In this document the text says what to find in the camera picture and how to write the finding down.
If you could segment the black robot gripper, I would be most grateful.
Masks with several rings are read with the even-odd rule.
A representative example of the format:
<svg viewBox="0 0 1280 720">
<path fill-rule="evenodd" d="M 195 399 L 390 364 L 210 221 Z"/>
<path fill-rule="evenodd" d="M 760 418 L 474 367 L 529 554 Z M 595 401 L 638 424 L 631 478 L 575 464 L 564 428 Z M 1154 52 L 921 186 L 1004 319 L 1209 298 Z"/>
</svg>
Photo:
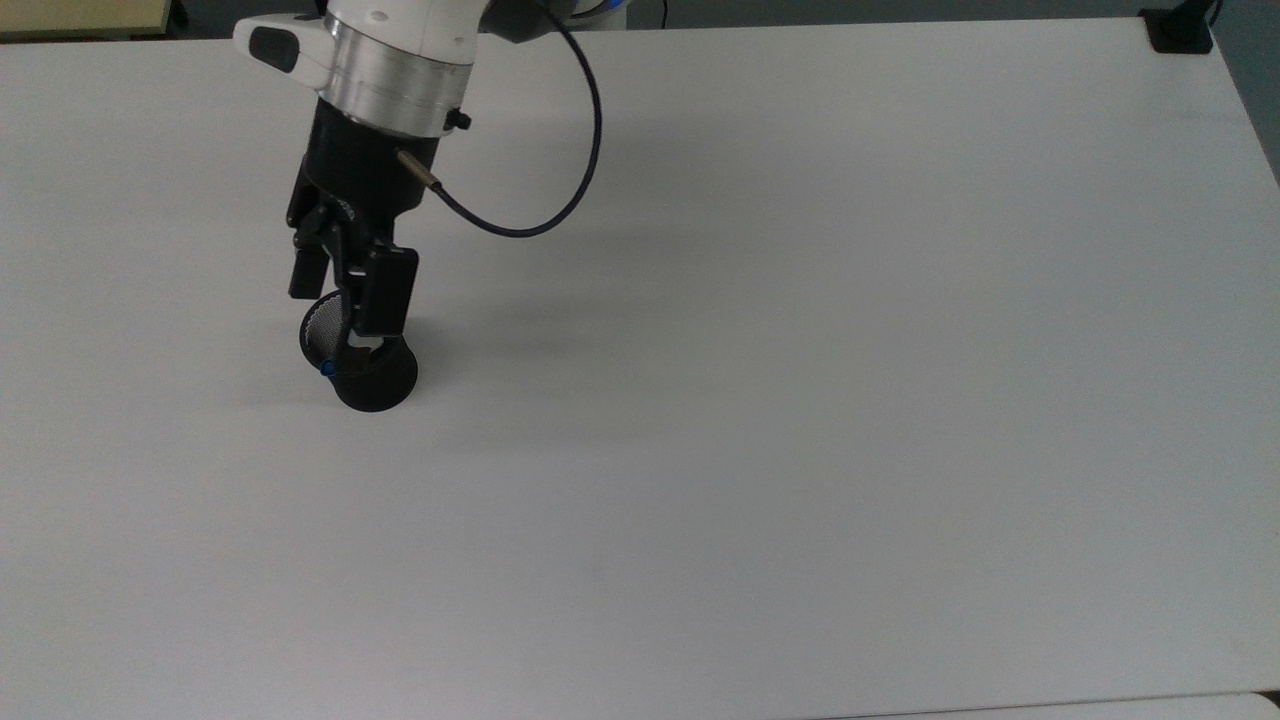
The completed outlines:
<svg viewBox="0 0 1280 720">
<path fill-rule="evenodd" d="M 334 275 L 340 324 L 334 373 L 357 374 L 381 361 L 402 341 L 419 255 L 393 242 L 396 220 L 417 208 L 424 184 L 398 159 L 404 150 L 431 167 L 439 138 L 388 135 L 352 120 L 324 99 L 316 101 L 285 223 L 293 231 L 291 299 L 319 299 L 332 263 L 335 231 L 330 201 L 361 225 L 339 225 Z"/>
</svg>

